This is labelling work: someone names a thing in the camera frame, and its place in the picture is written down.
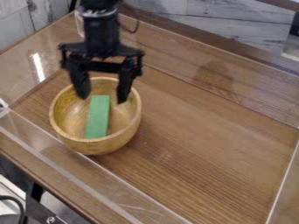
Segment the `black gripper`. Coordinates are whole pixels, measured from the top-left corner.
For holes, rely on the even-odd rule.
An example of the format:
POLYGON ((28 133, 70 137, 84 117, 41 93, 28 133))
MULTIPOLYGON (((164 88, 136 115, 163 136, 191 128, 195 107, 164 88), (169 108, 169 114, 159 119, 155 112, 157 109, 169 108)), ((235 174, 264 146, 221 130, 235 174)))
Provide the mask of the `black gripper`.
POLYGON ((123 45, 119 37, 120 23, 117 15, 106 17, 84 17, 84 40, 61 43, 60 66, 69 73, 69 80, 80 99, 86 99, 90 92, 88 71, 117 73, 117 103, 127 101, 133 77, 143 73, 145 52, 123 45))

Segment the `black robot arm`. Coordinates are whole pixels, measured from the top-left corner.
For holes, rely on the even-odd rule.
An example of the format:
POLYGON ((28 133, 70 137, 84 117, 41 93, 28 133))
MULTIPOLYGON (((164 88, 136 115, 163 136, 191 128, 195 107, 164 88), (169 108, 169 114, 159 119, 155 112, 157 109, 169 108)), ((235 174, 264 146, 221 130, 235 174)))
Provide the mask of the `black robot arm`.
POLYGON ((116 101, 127 101, 133 80, 143 75, 145 52, 120 42, 119 6, 123 0, 80 0, 84 41, 61 43, 60 67, 69 74, 76 95, 90 93, 89 71, 117 74, 116 101))

